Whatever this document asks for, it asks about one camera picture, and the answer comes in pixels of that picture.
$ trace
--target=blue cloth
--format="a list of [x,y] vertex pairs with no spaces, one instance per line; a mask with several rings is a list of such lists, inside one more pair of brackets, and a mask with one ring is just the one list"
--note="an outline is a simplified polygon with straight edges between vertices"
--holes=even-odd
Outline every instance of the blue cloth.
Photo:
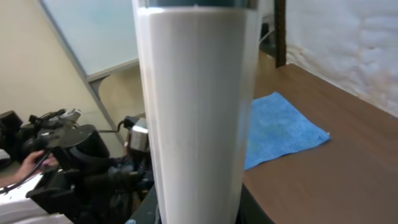
[[329,139],[328,133],[311,123],[275,92],[252,103],[244,169],[317,147]]

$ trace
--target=wooden floor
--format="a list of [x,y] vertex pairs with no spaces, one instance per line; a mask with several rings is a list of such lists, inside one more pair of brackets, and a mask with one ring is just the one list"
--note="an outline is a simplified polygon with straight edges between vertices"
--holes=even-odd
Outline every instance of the wooden floor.
[[260,54],[255,98],[281,93],[331,134],[263,163],[244,184],[276,224],[398,223],[398,119],[295,65]]

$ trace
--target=towel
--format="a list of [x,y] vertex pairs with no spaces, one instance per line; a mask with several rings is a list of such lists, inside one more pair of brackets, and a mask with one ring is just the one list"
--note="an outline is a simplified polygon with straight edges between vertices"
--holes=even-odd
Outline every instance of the towel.
[[281,94],[275,92],[252,103],[244,169],[283,155],[317,147],[330,139]]

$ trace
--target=white fabric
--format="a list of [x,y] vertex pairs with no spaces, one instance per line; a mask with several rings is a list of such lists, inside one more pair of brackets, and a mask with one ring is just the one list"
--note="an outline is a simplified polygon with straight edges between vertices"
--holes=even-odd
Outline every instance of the white fabric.
[[287,62],[398,116],[398,1],[287,0]]

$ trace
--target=white board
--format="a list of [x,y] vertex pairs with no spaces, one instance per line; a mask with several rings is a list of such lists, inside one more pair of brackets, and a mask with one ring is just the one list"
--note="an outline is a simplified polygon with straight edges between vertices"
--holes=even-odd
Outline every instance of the white board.
[[42,0],[85,73],[138,59],[131,0]]

